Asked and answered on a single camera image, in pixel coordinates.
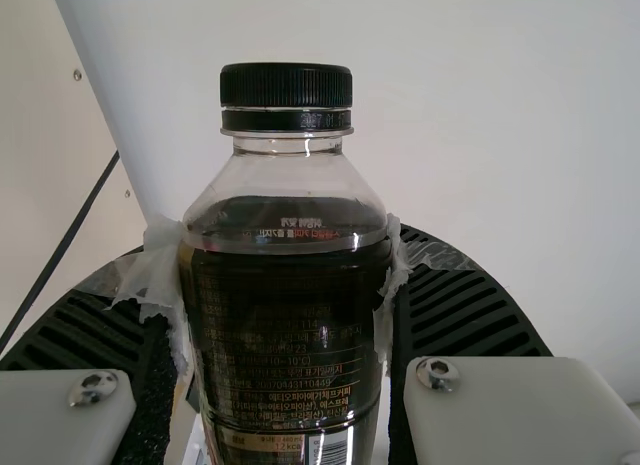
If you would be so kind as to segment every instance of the plastic bottle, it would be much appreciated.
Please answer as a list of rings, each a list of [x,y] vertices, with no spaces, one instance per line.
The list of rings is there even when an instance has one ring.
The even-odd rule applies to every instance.
[[[391,263],[382,203],[342,153],[344,67],[228,65],[233,155],[189,208],[180,272],[218,463],[368,464]]]

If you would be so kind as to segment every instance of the wire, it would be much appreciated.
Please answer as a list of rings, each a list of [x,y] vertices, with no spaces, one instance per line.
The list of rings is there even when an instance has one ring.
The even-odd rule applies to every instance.
[[[69,245],[71,245],[71,242],[73,242],[73,239],[78,233],[78,230],[80,230],[80,227],[84,222],[84,219],[87,218],[87,215],[89,214],[89,210],[91,210],[91,206],[93,205],[93,202],[95,201],[96,197],[100,193],[100,190],[102,190],[103,185],[109,178],[109,175],[111,175],[111,172],[115,168],[119,159],[120,159],[119,153],[118,152],[114,153],[111,160],[109,160],[107,167],[104,169],[104,172],[102,172],[102,175],[100,175],[100,178],[98,178],[98,181],[96,182],[93,189],[89,193],[89,196],[85,200],[84,204],[82,204],[82,207],[80,208],[80,211],[76,215],[76,218],[74,218],[73,222],[71,223],[71,226],[62,237],[62,240],[60,240],[60,243],[58,244],[56,249],[53,251],[51,258],[49,258],[49,261],[42,269],[42,272],[40,272],[40,275],[36,279],[31,289],[29,290],[29,293],[27,293],[27,296],[24,298],[24,300],[22,301],[22,304],[20,304],[20,307],[18,308],[15,315],[9,322],[9,325],[7,325],[7,328],[2,333],[2,336],[0,337],[0,355],[2,355],[2,352],[4,351],[7,344],[9,343],[9,340],[11,339],[16,329],[18,328],[18,325],[20,325],[20,322],[22,321],[22,319],[25,317],[27,312],[31,309],[33,302],[36,301],[36,298],[38,298],[38,295],[40,295],[40,292],[49,281],[49,278],[51,278],[51,275],[53,274],[54,270],[60,263],[60,260],[62,260],[62,257],[67,252]]]

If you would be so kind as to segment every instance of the black bottle cap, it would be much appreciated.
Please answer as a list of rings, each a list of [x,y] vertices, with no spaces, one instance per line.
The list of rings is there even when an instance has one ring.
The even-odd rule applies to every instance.
[[[237,63],[220,72],[222,128],[330,131],[351,128],[351,71],[310,63]]]

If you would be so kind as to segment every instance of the metal screw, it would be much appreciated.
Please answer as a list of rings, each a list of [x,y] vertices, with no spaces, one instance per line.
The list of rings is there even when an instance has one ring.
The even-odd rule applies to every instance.
[[[118,388],[118,377],[109,370],[96,370],[80,377],[69,391],[72,407],[93,405],[109,398]]]
[[[453,392],[460,382],[460,373],[451,362],[442,358],[425,358],[416,367],[418,380],[436,392]]]

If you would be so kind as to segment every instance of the white panel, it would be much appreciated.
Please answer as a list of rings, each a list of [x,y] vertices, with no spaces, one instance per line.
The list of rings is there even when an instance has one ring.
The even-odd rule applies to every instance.
[[[0,331],[115,152],[54,0],[0,0]],[[78,280],[142,240],[120,165],[21,330]]]

